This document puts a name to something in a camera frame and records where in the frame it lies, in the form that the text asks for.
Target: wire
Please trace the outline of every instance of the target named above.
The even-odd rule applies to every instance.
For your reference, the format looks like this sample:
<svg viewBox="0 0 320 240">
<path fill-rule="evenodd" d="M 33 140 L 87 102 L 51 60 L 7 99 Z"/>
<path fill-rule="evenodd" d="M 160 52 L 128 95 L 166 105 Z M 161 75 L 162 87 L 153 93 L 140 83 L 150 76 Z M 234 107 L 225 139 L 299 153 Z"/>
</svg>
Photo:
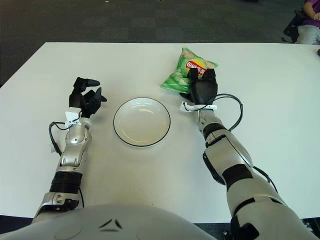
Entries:
<svg viewBox="0 0 320 240">
<path fill-rule="evenodd" d="M 81 195 L 81 201 L 82 201 L 82 207 L 85 207 L 85 202 L 84 202 L 84 196 L 82 195 L 81 188 L 79 187 L 80 195 Z"/>
<path fill-rule="evenodd" d="M 232 131 L 233 129 L 235 129 L 235 128 L 239 125 L 239 123 L 241 122 L 242 117 L 243 117 L 243 115 L 244 115 L 244 106 L 243 106 L 242 102 L 240 101 L 240 99 L 237 98 L 236 96 L 232 95 L 232 94 L 220 93 L 220 94 L 217 95 L 217 97 L 218 97 L 218 98 L 214 99 L 213 102 L 216 101 L 216 100 L 219 100 L 219 99 L 230 98 L 230 99 L 236 100 L 236 101 L 239 103 L 239 106 L 240 106 L 240 116 L 239 116 L 238 120 L 235 122 L 235 124 L 232 125 L 232 127 L 229 128 L 229 131 L 231 132 L 231 131 Z"/>
<path fill-rule="evenodd" d="M 75 121 L 79 120 L 80 117 L 81 117 L 81 115 L 82 115 L 81 113 L 82 113 L 82 110 L 79 112 L 79 117 L 76 118 L 76 119 L 74 119 L 74 120 L 72 120 L 72 122 L 75 122 Z M 62 121 L 53 121 L 52 123 L 49 124 L 49 136 L 50 136 L 51 142 L 52 142 L 52 144 L 53 144 L 54 150 L 61 156 L 62 152 L 61 152 L 58 144 L 56 143 L 56 141 L 55 141 L 55 139 L 54 139 L 54 136 L 52 135 L 52 127 L 53 127 L 53 126 L 56 126 L 58 129 L 64 131 L 64 130 L 68 130 L 68 129 L 71 128 L 73 125 L 70 125 L 70 126 L 67 127 L 67 128 L 61 128 L 61 127 L 58 126 L 58 124 L 64 125 L 65 123 L 62 122 Z"/>
<path fill-rule="evenodd" d="M 263 176 L 266 178 L 266 180 L 268 181 L 268 183 L 271 182 L 272 186 L 274 187 L 274 190 L 278 193 L 278 190 L 277 190 L 277 188 L 276 188 L 276 185 L 275 185 L 274 182 L 271 180 L 271 178 L 269 177 L 269 175 L 266 174 L 264 171 L 262 171 L 260 168 L 258 168 L 258 167 L 256 167 L 256 166 L 253 166 L 253 168 L 254 168 L 255 170 L 257 170 L 261 175 L 263 175 Z"/>
</svg>

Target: chip bag logo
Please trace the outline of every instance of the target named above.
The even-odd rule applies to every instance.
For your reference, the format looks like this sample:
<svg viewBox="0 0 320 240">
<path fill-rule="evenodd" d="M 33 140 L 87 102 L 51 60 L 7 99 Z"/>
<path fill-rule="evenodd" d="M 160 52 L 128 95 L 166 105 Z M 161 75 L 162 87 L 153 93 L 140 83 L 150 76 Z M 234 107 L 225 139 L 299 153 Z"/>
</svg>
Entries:
<svg viewBox="0 0 320 240">
<path fill-rule="evenodd" d="M 206 71 L 205 65 L 199 61 L 198 59 L 192 59 L 188 61 L 185 65 L 187 69 L 198 69 L 198 73 L 200 75 L 203 75 Z"/>
</svg>

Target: chair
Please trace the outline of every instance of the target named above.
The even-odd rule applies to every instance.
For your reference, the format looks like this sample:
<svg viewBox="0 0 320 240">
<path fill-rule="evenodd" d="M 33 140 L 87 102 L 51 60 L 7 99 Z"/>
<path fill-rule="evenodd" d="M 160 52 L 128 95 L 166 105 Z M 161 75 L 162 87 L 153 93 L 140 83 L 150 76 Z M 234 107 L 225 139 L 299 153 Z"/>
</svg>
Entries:
<svg viewBox="0 0 320 240">
<path fill-rule="evenodd" d="M 283 30 L 283 33 L 291 38 L 292 43 L 295 43 L 299 37 L 298 26 L 300 26 L 304 22 L 304 20 L 309 18 L 303 10 L 294 10 L 294 13 L 294 18 Z"/>
</svg>

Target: bag of chips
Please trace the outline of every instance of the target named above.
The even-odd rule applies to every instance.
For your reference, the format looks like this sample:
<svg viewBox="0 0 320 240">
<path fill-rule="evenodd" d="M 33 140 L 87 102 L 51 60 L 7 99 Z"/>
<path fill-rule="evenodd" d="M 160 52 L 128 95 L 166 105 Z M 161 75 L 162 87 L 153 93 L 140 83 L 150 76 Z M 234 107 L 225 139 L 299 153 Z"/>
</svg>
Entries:
<svg viewBox="0 0 320 240">
<path fill-rule="evenodd" d="M 190 80 L 187 78 L 187 75 L 191 68 L 198 69 L 199 79 L 201 79 L 206 69 L 214 69 L 217 66 L 218 64 L 204 60 L 202 57 L 195 55 L 186 46 L 184 46 L 175 72 L 172 73 L 163 84 L 161 84 L 161 87 L 188 94 L 190 93 Z"/>
</svg>

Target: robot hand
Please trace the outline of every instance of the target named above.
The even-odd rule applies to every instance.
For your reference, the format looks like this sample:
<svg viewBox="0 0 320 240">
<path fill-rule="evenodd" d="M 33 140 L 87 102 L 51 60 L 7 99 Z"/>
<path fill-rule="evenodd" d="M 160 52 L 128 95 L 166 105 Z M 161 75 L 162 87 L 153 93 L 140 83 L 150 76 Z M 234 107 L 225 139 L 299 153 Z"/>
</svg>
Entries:
<svg viewBox="0 0 320 240">
<path fill-rule="evenodd" d="M 69 107 L 79 108 L 82 111 L 83 118 L 90 118 L 90 115 L 95 114 L 101 106 L 101 102 L 106 102 L 107 99 L 101 95 L 101 87 L 96 92 L 88 91 L 85 95 L 82 92 L 87 87 L 99 86 L 97 80 L 78 77 L 73 85 L 74 89 L 69 96 Z"/>
<path fill-rule="evenodd" d="M 180 93 L 180 95 L 196 105 L 211 105 L 218 92 L 215 70 L 207 69 L 200 80 L 198 69 L 191 68 L 187 77 L 191 81 L 190 93 Z"/>
</svg>

